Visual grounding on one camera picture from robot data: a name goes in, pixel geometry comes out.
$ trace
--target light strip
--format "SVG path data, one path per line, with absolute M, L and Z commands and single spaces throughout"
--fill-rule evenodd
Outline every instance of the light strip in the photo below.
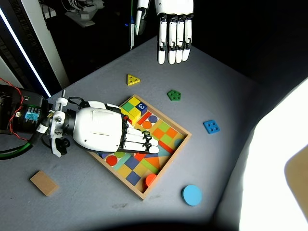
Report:
M 38 79 L 38 81 L 40 82 L 40 84 L 42 85 L 42 87 L 44 88 L 44 90 L 45 90 L 46 94 L 48 95 L 48 97 L 51 97 L 49 91 L 47 90 L 47 88 L 46 88 L 45 84 L 43 83 L 42 79 L 39 77 L 39 74 L 37 73 L 36 69 L 35 69 L 34 66 L 32 65 L 32 63 L 31 63 L 31 61 L 30 61 L 28 55 L 26 54 L 24 48 L 23 48 L 22 45 L 20 44 L 20 42 L 19 42 L 19 40 L 18 40 L 16 34 L 14 33 L 14 31 L 13 31 L 11 25 L 9 24 L 9 21 L 6 19 L 6 17 L 5 17 L 5 15 L 4 15 L 4 13 L 3 13 L 3 11 L 2 11 L 1 8 L 0 8 L 0 15 L 1 15 L 1 18 L 3 19 L 4 23 L 6 24 L 8 30 L 10 31 L 10 33 L 11 33 L 13 39 L 15 40 L 17 46 L 19 47 L 21 53 L 24 55 L 25 59 L 27 60 L 27 62 L 28 62 L 28 64 L 29 64 L 29 66 L 31 67 L 31 69 L 32 69 L 33 73 L 35 74 L 36 78 Z

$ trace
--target white robotic hand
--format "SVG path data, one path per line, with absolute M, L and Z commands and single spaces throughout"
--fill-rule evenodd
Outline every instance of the white robotic hand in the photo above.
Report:
M 150 0 L 138 0 L 136 35 L 145 29 L 145 17 Z M 167 27 L 168 60 L 170 64 L 186 61 L 192 44 L 193 0 L 155 0 L 156 13 L 160 17 L 158 38 L 158 63 L 165 62 Z
M 59 103 L 65 100 L 64 97 L 58 98 L 51 124 L 51 147 L 56 156 L 61 157 L 56 139 L 63 135 L 73 135 L 76 143 L 91 151 L 144 154 L 159 152 L 158 141 L 152 138 L 150 132 L 134 129 L 128 122 L 128 117 L 122 118 L 118 106 L 70 97 L 68 102 L 77 104 L 80 110 L 76 113 L 68 109 L 64 113 L 60 111 L 62 106 Z

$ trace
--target gray base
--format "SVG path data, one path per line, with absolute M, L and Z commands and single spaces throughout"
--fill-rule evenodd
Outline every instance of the gray base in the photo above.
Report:
M 139 77 L 141 83 L 128 87 L 127 74 Z M 57 158 L 40 143 L 21 157 L 0 162 L 1 230 L 84 230 L 172 219 L 206 223 L 242 149 L 245 105 L 256 87 L 194 47 L 188 61 L 159 65 L 156 38 L 144 43 L 69 86 L 66 96 L 119 105 L 137 94 L 192 133 L 148 198 L 141 201 L 75 144 L 66 156 Z M 170 101 L 171 89 L 182 93 L 180 102 Z M 216 120 L 220 132 L 207 133 L 203 122 L 210 119 Z M 1 135 L 0 140 L 3 149 L 18 145 L 14 136 Z M 38 170 L 60 186 L 51 197 L 29 180 Z M 203 201 L 196 207 L 181 198 L 181 189 L 188 184 L 203 191 Z

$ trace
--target wooden frame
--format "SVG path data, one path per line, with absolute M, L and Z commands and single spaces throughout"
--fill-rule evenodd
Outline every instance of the wooden frame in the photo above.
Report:
M 170 166 L 170 164 L 174 161 L 175 157 L 180 153 L 181 149 L 185 146 L 185 144 L 187 143 L 187 141 L 190 139 L 190 137 L 192 136 L 192 134 L 184 129 L 183 127 L 181 127 L 179 124 L 177 124 L 176 122 L 174 122 L 172 119 L 170 119 L 169 117 L 167 117 L 166 115 L 164 115 L 162 112 L 160 112 L 159 110 L 157 110 L 156 108 L 154 108 L 152 105 L 150 105 L 147 101 L 145 101 L 144 99 L 142 99 L 141 97 L 139 97 L 138 95 L 133 95 L 132 97 L 136 97 L 138 100 L 140 100 L 141 102 L 145 103 L 148 106 L 148 111 L 150 111 L 151 113 L 157 115 L 158 117 L 160 117 L 164 122 L 167 122 L 169 125 L 171 125 L 174 129 L 176 129 L 178 132 L 180 132 L 182 135 L 184 135 L 184 140 L 183 142 L 180 144 L 180 146 L 175 150 L 175 152 L 172 154 L 172 156 L 170 157 L 170 159 L 166 162 L 166 164 L 164 165 L 164 167 L 159 171 L 159 173 L 157 174 L 157 177 L 154 179 L 154 181 L 151 183 L 151 185 L 144 191 L 144 193 L 140 192 L 138 189 L 135 188 L 135 186 L 133 186 L 130 182 L 128 182 L 125 178 L 123 178 L 119 173 L 117 173 L 110 165 L 108 165 L 100 156 L 98 156 L 96 153 L 90 152 L 90 154 L 96 159 L 98 160 L 102 165 L 104 165 L 110 172 L 112 172 L 119 180 L 121 180 L 126 186 L 128 186 L 131 190 L 133 190 L 142 200 L 144 200 L 147 195 L 151 192 L 151 190 L 153 189 L 153 187 L 156 185 L 157 181 L 162 177 L 162 175 L 164 174 L 164 172 L 166 171 L 166 169 Z M 125 103 L 127 103 L 132 97 L 130 97 L 128 100 L 126 100 L 122 105 L 124 105 Z

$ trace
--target light blue disc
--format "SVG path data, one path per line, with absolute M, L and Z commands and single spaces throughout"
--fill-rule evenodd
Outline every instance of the light blue disc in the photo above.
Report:
M 188 185 L 182 191 L 184 201 L 190 206 L 196 206 L 202 201 L 202 192 L 195 185 Z

